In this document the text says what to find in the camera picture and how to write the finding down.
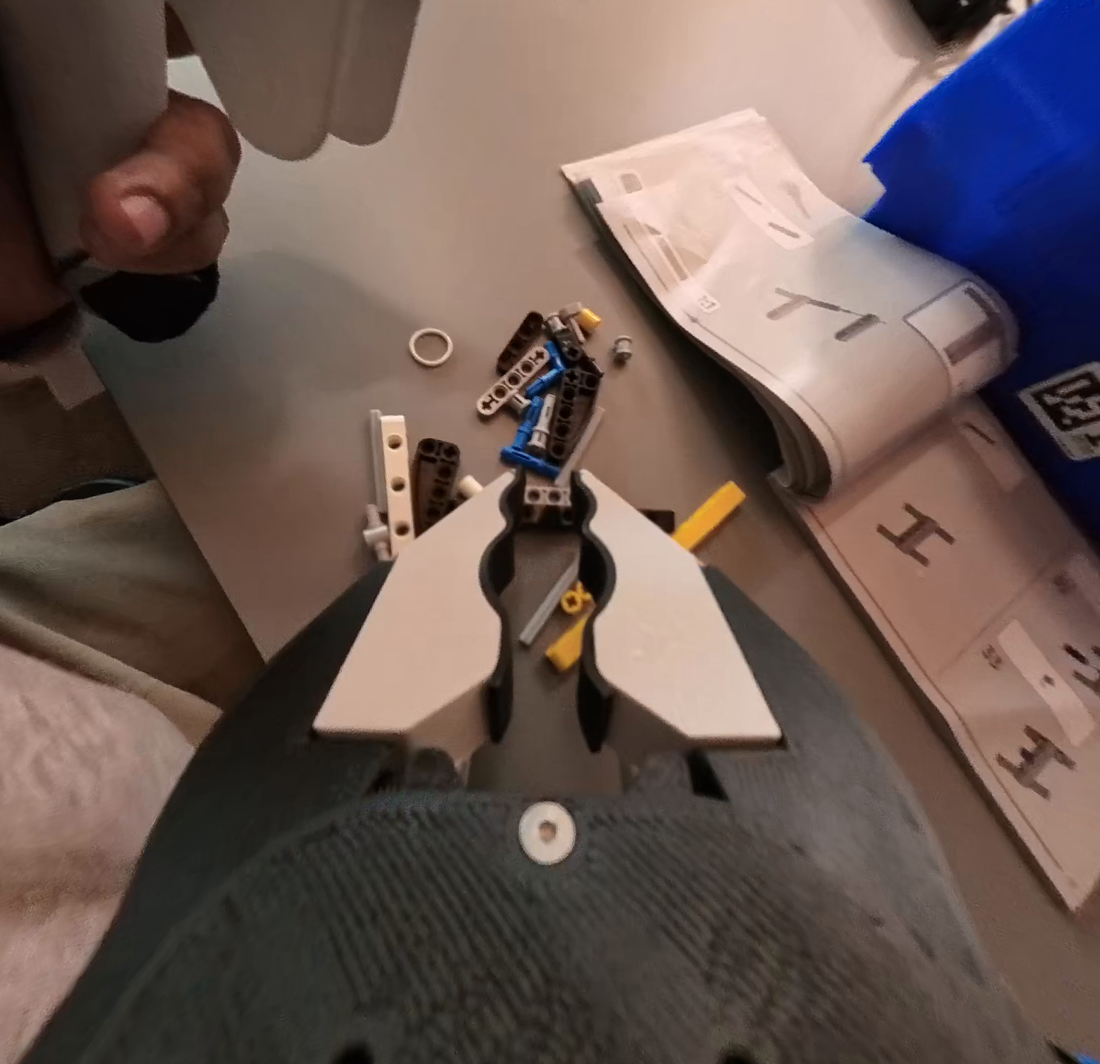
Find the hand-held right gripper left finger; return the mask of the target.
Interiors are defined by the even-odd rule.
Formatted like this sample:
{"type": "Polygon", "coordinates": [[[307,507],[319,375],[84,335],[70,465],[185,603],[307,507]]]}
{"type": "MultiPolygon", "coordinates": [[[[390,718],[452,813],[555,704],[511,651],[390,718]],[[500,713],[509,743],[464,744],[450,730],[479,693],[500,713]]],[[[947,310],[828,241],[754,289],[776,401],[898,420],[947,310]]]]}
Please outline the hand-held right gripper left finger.
{"type": "Polygon", "coordinates": [[[326,739],[479,752],[514,707],[512,624],[522,480],[508,470],[392,562],[312,723],[326,739]]]}

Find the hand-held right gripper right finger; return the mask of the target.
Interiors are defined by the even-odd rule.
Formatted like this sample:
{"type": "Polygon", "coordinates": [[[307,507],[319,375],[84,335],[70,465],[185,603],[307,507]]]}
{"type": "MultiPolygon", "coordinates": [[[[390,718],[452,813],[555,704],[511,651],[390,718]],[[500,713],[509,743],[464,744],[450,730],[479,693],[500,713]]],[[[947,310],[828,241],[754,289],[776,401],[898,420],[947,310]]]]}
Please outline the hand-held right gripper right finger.
{"type": "Polygon", "coordinates": [[[593,597],[576,682],[588,750],[779,745],[779,723],[704,567],[593,472],[575,472],[572,491],[580,575],[593,597]]]}

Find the pile of small lego pieces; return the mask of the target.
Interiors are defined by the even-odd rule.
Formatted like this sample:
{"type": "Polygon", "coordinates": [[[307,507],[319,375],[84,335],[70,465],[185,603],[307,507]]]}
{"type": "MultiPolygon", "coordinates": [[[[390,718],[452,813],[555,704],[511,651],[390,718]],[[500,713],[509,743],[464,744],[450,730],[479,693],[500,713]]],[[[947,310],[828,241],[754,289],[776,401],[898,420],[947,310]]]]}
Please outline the pile of small lego pieces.
{"type": "Polygon", "coordinates": [[[600,323],[580,303],[528,312],[502,347],[494,380],[474,409],[483,421],[516,414],[516,434],[501,451],[504,464],[543,481],[568,473],[598,406],[604,371],[586,343],[600,323]]]}

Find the grey lego axle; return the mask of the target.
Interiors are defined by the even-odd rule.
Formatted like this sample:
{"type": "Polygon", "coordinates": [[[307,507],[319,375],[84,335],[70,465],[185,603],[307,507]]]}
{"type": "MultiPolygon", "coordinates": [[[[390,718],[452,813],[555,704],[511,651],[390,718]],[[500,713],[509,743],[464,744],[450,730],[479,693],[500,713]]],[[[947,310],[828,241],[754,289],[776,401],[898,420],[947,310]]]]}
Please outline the grey lego axle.
{"type": "Polygon", "coordinates": [[[543,602],[535,608],[534,614],[518,636],[518,644],[522,648],[530,648],[541,632],[544,630],[544,625],[548,624],[551,615],[559,608],[562,596],[576,583],[579,571],[580,559],[573,559],[566,564],[562,574],[557,578],[556,583],[544,596],[543,602]]]}

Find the yellow lego beam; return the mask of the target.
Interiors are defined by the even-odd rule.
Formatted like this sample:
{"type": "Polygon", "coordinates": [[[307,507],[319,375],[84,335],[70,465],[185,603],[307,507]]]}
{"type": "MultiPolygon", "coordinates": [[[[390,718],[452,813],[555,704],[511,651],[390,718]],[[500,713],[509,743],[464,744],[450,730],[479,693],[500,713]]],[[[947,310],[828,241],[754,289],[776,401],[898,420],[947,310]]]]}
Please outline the yellow lego beam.
{"type": "MultiPolygon", "coordinates": [[[[688,518],[672,526],[664,512],[642,511],[650,522],[666,527],[667,534],[680,547],[689,552],[695,551],[708,540],[713,534],[725,525],[736,511],[741,507],[746,495],[737,484],[728,481],[710,494],[688,518]]],[[[590,606],[585,612],[574,615],[574,624],[565,630],[557,641],[544,651],[544,659],[559,673],[566,673],[580,660],[583,650],[583,637],[586,629],[590,606]]]]}

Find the black lego beam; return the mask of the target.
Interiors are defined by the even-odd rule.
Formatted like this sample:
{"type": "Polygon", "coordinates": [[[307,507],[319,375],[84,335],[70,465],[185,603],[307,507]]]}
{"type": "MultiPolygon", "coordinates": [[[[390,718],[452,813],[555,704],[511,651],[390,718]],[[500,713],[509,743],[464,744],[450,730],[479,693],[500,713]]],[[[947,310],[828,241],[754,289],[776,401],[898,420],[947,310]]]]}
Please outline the black lego beam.
{"type": "Polygon", "coordinates": [[[457,507],[460,447],[446,439],[419,440],[411,467],[415,531],[419,537],[457,507]]]}

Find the white lego beam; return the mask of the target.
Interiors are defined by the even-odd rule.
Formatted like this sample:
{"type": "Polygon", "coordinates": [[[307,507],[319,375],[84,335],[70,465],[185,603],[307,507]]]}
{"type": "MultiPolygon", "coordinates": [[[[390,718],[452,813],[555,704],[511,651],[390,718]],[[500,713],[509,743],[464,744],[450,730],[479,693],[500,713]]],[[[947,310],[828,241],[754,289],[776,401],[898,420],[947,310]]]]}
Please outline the white lego beam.
{"type": "Polygon", "coordinates": [[[391,553],[392,559],[397,559],[416,538],[411,457],[404,416],[380,416],[380,440],[391,553]]]}

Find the lego instruction booklet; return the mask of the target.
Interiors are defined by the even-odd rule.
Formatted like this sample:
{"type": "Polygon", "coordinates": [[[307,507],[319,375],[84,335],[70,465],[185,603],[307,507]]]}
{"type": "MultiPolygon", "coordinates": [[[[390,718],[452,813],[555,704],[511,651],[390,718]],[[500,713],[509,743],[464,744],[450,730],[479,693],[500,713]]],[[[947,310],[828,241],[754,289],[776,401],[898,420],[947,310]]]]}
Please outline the lego instruction booklet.
{"type": "Polygon", "coordinates": [[[1052,892],[1098,893],[1098,547],[978,398],[996,290],[818,191],[754,110],[561,168],[767,413],[771,476],[1052,892]]]}

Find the person's left hand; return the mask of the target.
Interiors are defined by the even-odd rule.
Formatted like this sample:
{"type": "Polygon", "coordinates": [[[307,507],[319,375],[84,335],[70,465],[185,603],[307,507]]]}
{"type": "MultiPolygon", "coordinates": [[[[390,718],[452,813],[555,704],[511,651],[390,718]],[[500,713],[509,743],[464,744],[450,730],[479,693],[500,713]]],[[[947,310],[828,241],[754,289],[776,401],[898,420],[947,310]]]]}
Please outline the person's left hand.
{"type": "MultiPolygon", "coordinates": [[[[105,270],[199,272],[226,245],[226,202],[241,157],[226,114],[172,92],[141,147],[95,176],[84,197],[80,250],[105,270]]],[[[13,357],[72,304],[29,189],[11,107],[1,117],[1,342],[13,357]]]]}

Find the blue storage bin with papers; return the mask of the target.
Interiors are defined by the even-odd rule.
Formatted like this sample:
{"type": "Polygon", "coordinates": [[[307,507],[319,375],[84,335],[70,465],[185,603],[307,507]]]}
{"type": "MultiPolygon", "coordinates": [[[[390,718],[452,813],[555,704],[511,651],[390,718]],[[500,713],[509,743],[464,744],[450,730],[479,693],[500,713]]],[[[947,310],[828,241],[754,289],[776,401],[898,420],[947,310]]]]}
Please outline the blue storage bin with papers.
{"type": "Polygon", "coordinates": [[[1099,0],[1040,0],[865,157],[866,219],[976,273],[1020,328],[983,398],[1099,536],[1099,0]]]}

